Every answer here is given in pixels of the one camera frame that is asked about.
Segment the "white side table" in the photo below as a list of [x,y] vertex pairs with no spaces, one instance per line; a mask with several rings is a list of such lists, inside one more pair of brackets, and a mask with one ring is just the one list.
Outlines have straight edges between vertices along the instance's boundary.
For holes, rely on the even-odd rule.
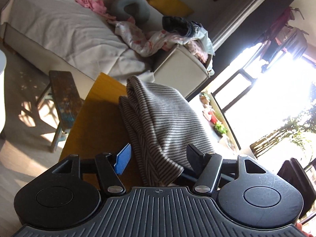
[[5,68],[7,65],[7,58],[5,53],[0,50],[0,132],[1,139],[5,139],[5,134],[3,132],[5,122],[6,122],[6,112],[5,112],[5,90],[4,90],[4,77]]

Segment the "green bamboo palm plant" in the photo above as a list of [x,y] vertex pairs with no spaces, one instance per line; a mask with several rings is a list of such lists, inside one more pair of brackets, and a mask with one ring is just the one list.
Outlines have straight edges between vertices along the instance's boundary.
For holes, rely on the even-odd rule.
[[250,145],[250,149],[256,158],[262,156],[281,141],[288,139],[302,150],[309,140],[304,134],[315,134],[315,102],[306,111],[302,111],[295,117],[288,117],[284,120],[284,125],[274,130],[272,133],[261,137]]

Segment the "grey neck pillow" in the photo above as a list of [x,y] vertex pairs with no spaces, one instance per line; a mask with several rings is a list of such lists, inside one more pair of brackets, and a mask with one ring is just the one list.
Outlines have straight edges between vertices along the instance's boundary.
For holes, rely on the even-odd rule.
[[150,19],[150,6],[146,0],[115,0],[110,12],[119,21],[133,18],[135,23],[144,24]]

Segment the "yellow sofa cushion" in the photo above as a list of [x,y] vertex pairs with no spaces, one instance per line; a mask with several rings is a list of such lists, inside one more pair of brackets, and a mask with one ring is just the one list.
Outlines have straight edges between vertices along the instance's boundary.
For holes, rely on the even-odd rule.
[[187,17],[193,10],[181,0],[147,0],[149,5],[164,16]]

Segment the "pink cloth on sofa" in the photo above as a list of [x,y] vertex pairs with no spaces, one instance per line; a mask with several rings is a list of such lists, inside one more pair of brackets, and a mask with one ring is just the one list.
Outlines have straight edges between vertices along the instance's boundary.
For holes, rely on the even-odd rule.
[[99,16],[106,18],[111,22],[116,21],[116,17],[112,16],[108,13],[107,7],[104,5],[103,0],[74,0],[82,7],[86,9],[90,9],[91,11],[95,12]]

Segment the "red bowl with greens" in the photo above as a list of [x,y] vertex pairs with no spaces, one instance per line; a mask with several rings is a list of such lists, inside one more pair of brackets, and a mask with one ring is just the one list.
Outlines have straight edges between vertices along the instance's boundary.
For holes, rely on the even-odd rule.
[[204,107],[202,113],[204,117],[213,125],[213,129],[217,133],[217,135],[223,136],[224,134],[227,134],[228,130],[216,116],[215,110],[211,106],[211,99],[209,98],[209,96],[206,93],[200,93],[199,99]]

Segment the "old wooden bench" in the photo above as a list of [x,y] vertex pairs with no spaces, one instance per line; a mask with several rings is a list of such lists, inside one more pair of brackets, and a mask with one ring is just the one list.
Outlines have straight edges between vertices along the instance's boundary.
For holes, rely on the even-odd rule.
[[59,142],[67,139],[83,105],[71,72],[53,70],[49,72],[49,84],[37,99],[37,108],[40,108],[46,100],[53,101],[59,119],[50,146],[50,151],[55,152]]

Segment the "grey striped knit sweater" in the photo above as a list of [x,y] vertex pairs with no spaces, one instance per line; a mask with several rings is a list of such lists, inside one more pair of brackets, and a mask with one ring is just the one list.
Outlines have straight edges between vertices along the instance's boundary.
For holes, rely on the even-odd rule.
[[198,115],[177,89],[132,76],[126,92],[118,107],[146,186],[168,186],[190,168],[188,144],[202,153],[214,151]]

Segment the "grey sofa with sheet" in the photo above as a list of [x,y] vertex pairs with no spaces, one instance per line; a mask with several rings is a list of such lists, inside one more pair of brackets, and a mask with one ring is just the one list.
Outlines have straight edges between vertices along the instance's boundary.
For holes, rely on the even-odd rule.
[[136,75],[183,96],[213,75],[179,39],[167,41],[167,52],[154,59],[140,56],[121,38],[128,28],[128,22],[109,24],[75,0],[1,0],[4,42],[43,73],[71,72],[82,98],[100,73],[122,84]]

